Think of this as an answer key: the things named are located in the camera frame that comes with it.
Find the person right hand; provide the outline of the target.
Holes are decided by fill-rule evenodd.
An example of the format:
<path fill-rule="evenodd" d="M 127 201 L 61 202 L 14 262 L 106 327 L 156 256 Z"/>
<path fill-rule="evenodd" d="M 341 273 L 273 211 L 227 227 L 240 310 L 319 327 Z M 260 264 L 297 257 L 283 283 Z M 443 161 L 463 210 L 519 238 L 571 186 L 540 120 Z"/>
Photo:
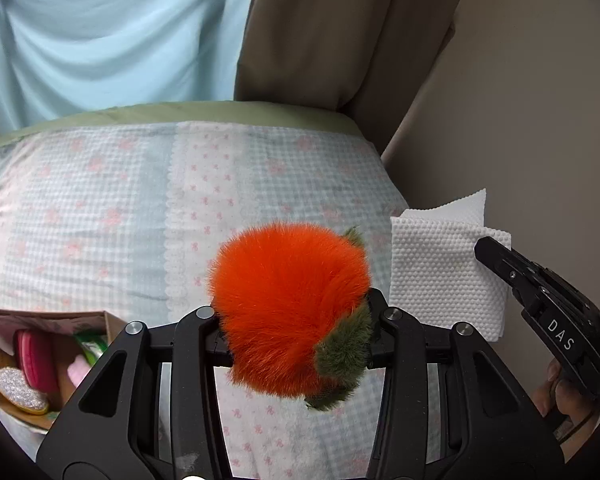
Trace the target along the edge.
<path fill-rule="evenodd" d="M 559 362 L 552 359 L 548 364 L 544 382 L 532 393 L 531 399 L 543 416 L 556 406 L 558 411 L 571 419 L 574 426 L 580 427 L 562 444 L 562 450 L 568 457 L 576 454 L 593 433 L 600 419 L 600 410 L 594 408 L 571 382 L 560 378 L 561 372 Z"/>

